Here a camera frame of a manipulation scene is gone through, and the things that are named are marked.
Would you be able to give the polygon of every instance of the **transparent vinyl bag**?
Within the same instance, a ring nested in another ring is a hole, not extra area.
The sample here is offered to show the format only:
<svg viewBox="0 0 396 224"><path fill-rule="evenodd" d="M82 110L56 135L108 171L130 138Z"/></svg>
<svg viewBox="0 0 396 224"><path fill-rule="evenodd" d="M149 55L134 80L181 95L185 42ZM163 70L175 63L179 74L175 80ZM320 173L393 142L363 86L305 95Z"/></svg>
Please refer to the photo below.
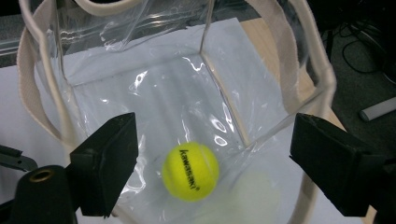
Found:
<svg viewBox="0 0 396 224"><path fill-rule="evenodd" d="M317 189L289 158L293 118L326 118L332 67L305 1L230 2L20 1L21 98L65 153L135 112L139 157L108 222L309 221ZM214 152L219 181L188 203L166 190L162 166L192 141Z"/></svg>

